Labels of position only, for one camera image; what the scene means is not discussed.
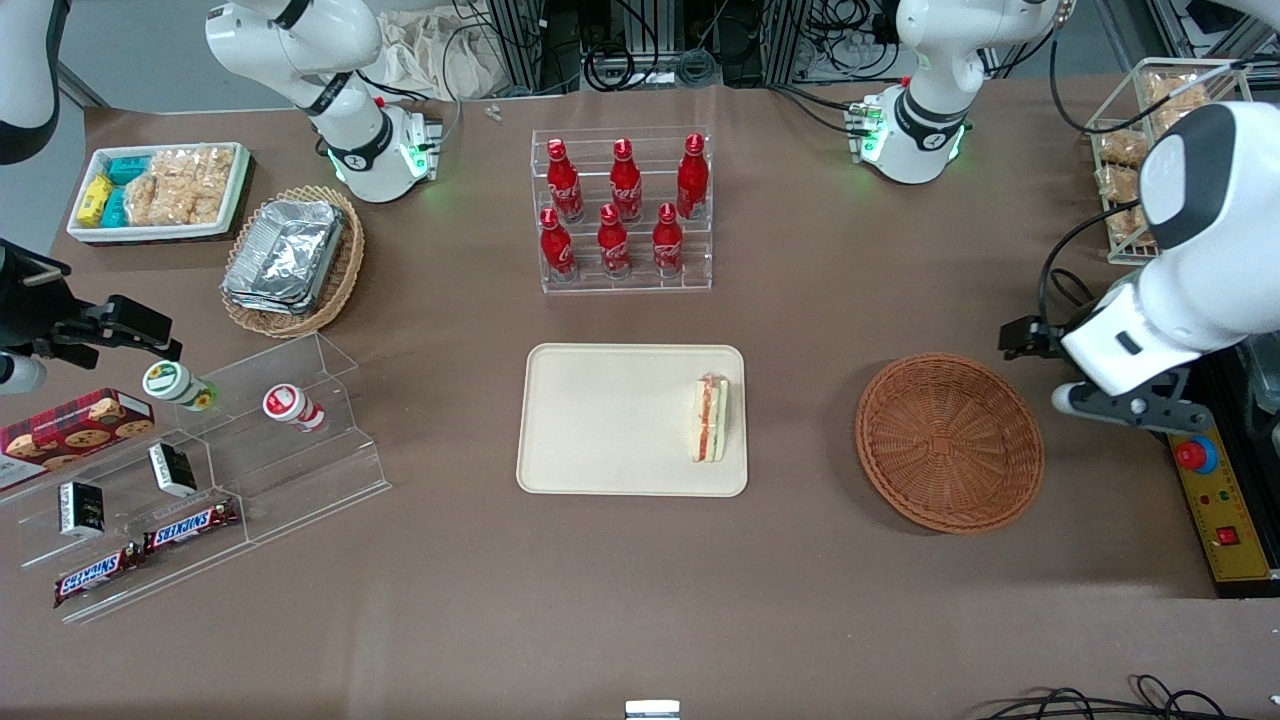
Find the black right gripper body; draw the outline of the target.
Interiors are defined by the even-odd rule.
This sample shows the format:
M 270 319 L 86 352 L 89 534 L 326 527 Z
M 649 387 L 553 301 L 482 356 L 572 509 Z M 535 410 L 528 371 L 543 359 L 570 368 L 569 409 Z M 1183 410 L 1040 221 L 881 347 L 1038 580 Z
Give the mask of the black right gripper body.
M 5 240 L 1 255 L 1 346 L 19 348 L 73 316 L 70 268 Z

